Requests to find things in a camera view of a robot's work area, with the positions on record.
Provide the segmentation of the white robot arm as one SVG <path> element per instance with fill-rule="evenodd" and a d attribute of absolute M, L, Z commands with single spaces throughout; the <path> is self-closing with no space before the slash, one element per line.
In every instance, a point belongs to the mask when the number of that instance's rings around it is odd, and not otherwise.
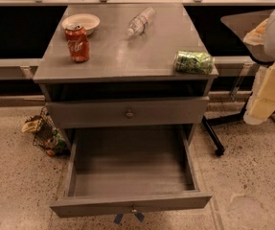
<path fill-rule="evenodd" d="M 252 46 L 263 45 L 264 52 L 275 60 L 275 10 L 266 20 L 247 33 L 243 42 Z M 249 125 L 259 125 L 275 111 L 275 62 L 268 68 L 259 69 L 252 92 L 243 119 Z"/>

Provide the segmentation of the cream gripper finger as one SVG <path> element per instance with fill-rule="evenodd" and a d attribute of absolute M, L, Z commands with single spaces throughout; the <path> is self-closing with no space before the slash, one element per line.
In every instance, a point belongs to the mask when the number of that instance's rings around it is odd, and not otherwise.
<path fill-rule="evenodd" d="M 268 19 L 265 19 L 255 29 L 247 33 L 246 36 L 243 38 L 243 42 L 251 46 L 264 45 L 264 35 L 267 27 L 267 22 Z"/>
<path fill-rule="evenodd" d="M 252 96 L 248 99 L 243 120 L 249 125 L 265 122 L 275 111 L 275 62 L 261 67 L 256 74 Z"/>

